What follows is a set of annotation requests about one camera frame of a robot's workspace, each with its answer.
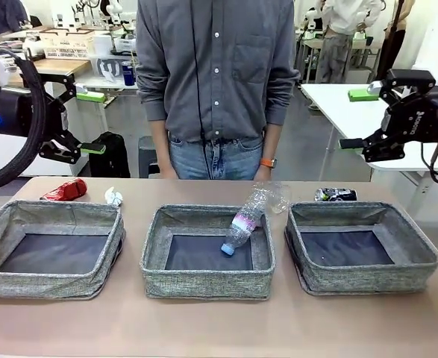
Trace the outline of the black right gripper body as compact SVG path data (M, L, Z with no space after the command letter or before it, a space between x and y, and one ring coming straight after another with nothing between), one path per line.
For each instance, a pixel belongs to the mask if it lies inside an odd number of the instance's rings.
M389 105L384 117L387 138L399 144L438 143L438 86L403 98L384 93L384 101Z

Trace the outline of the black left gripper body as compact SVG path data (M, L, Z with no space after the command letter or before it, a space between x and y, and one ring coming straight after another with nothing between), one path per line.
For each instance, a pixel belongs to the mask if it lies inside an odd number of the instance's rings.
M32 118L29 91L0 88L0 134L27 137ZM58 98L46 93L45 137L66 136L68 132L66 108Z

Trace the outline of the person's right hand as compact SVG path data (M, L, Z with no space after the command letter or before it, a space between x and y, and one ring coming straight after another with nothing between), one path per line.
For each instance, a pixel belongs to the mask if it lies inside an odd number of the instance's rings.
M177 180L178 175L176 171L174 170L171 163L160 163L159 165L160 169L160 177L162 179L168 179L168 180Z

